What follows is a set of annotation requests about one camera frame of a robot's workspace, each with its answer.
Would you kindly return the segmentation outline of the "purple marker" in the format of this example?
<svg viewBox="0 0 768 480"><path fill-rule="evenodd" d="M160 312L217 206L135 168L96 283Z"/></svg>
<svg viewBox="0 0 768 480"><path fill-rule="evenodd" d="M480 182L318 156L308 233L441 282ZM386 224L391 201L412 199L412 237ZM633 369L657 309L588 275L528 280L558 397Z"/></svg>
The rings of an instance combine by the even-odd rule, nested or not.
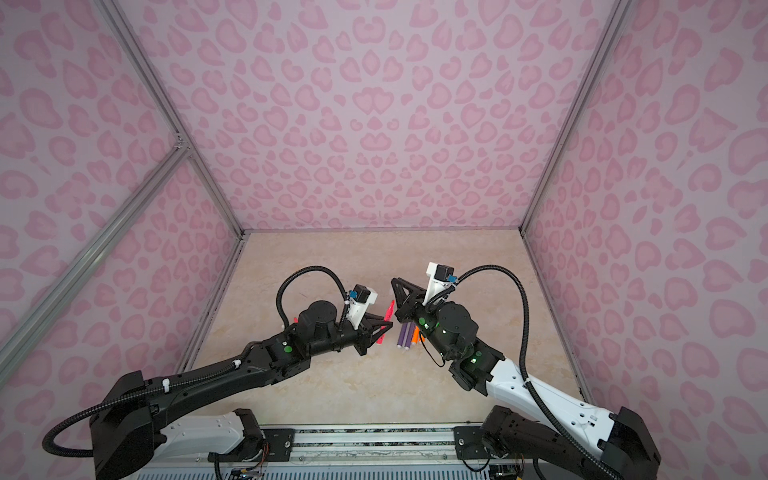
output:
<svg viewBox="0 0 768 480"><path fill-rule="evenodd" d="M404 342L403 342L403 348L405 350L409 350L411 348L415 329L416 327L413 322L408 324L408 328L407 328L406 335L404 337Z"/></svg>
<svg viewBox="0 0 768 480"><path fill-rule="evenodd" d="M405 339L406 339L406 336L407 336L407 333L408 333L408 328L409 328L409 324L408 323L403 323L401 325L401 328L400 328L400 331L399 331L399 334L398 334L398 340L397 340L397 347L398 348L403 348L404 347Z"/></svg>

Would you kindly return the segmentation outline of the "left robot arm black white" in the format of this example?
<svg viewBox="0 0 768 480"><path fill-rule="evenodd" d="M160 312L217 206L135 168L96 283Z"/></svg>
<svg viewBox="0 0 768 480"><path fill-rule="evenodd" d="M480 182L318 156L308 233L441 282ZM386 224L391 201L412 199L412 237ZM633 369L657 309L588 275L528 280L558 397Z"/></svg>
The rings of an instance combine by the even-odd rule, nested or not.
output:
<svg viewBox="0 0 768 480"><path fill-rule="evenodd" d="M122 479L147 465L170 438L172 422L240 392L271 386L309 369L313 357L354 348L359 355L392 327L374 314L358 326L337 318L325 300L311 303L298 320L267 339L248 343L232 358L169 377L123 375L89 420L95 475Z"/></svg>

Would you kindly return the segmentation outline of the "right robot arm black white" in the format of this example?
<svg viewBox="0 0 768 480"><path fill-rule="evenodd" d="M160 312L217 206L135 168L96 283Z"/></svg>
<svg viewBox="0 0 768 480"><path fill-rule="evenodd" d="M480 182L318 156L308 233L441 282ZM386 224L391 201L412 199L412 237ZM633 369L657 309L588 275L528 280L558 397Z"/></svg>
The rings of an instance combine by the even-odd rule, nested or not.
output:
<svg viewBox="0 0 768 480"><path fill-rule="evenodd" d="M480 427L488 456L542 460L583 479L654 479L661 454L642 417L566 394L525 374L484 342L469 311L436 302L435 291L402 278L391 282L402 323L415 323L454 381L496 404Z"/></svg>

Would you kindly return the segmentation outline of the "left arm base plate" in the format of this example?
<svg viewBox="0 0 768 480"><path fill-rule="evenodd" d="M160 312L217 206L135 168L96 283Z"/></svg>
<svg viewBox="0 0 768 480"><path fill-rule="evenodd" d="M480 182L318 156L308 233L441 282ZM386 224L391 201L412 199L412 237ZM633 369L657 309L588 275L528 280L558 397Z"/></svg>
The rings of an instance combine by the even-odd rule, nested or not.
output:
<svg viewBox="0 0 768 480"><path fill-rule="evenodd" d="M241 430L241 439L230 450L209 452L211 463L287 462L293 449L296 431L292 428Z"/></svg>

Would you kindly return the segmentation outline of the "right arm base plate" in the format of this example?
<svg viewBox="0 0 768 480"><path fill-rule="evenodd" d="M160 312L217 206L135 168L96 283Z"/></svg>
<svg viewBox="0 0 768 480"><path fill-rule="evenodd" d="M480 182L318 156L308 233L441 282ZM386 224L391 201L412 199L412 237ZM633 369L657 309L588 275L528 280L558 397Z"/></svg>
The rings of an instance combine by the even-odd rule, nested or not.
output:
<svg viewBox="0 0 768 480"><path fill-rule="evenodd" d="M460 425L452 428L452 435L456 457L460 460L512 461L538 458L532 446L523 442L520 431L510 427L488 432L480 426Z"/></svg>

